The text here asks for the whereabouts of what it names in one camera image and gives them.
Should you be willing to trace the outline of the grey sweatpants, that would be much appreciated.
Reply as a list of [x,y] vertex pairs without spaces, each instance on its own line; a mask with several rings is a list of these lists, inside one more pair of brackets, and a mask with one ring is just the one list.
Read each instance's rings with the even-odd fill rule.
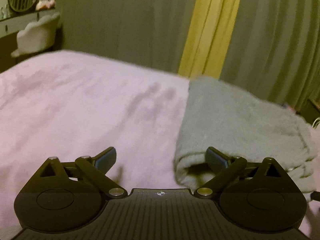
[[223,154],[259,163],[276,159],[306,199],[316,190],[313,159],[318,148],[312,126],[275,103],[212,77],[190,81],[185,114],[176,143],[174,169],[178,184],[197,189],[215,176],[205,153]]

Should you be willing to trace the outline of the pink fleece bed blanket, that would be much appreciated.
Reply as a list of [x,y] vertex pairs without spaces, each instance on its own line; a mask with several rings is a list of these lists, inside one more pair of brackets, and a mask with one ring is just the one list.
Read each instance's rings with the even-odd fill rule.
[[[272,189],[201,199],[175,179],[188,80],[62,50],[1,74],[1,239],[313,239],[319,201]],[[49,157],[114,147],[119,199],[40,199]]]

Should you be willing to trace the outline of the dark bedside table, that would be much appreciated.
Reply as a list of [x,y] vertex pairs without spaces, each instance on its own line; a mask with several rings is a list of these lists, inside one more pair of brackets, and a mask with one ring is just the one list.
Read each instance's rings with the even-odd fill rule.
[[313,124],[314,121],[319,118],[319,105],[313,100],[307,99],[303,103],[299,115],[301,115],[307,123]]

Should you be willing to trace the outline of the grey-green curtain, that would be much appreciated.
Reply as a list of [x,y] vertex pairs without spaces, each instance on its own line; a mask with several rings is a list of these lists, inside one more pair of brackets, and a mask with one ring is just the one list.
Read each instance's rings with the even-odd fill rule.
[[[178,74],[196,0],[56,0],[64,49]],[[319,100],[319,0],[240,0],[220,77],[301,109]]]

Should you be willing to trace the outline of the white shell-shaped chair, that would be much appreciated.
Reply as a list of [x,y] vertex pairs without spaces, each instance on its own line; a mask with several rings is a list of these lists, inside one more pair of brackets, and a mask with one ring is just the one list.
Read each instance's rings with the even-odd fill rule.
[[52,15],[44,15],[36,22],[28,23],[25,29],[17,33],[17,49],[11,53],[11,57],[31,55],[52,47],[55,43],[59,20],[60,13],[56,12]]

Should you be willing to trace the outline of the white curved dressing table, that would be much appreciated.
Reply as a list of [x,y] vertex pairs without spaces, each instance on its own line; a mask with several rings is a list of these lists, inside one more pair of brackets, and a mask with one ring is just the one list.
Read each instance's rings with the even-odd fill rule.
[[54,13],[56,13],[55,9],[49,9],[1,20],[1,72],[16,64],[16,60],[10,56],[17,49],[16,34],[29,22],[38,21],[44,15]]

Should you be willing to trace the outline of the yellow curtain panel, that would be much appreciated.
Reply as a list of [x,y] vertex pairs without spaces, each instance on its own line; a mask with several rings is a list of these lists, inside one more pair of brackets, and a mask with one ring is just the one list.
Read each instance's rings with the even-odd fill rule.
[[219,78],[240,0],[196,0],[178,74]]

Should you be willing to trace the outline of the pink plush toy on dresser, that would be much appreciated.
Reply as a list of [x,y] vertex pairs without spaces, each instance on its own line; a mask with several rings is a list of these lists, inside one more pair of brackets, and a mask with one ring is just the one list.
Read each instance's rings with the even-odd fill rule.
[[40,10],[47,10],[55,7],[56,0],[39,0],[35,10],[40,11]]

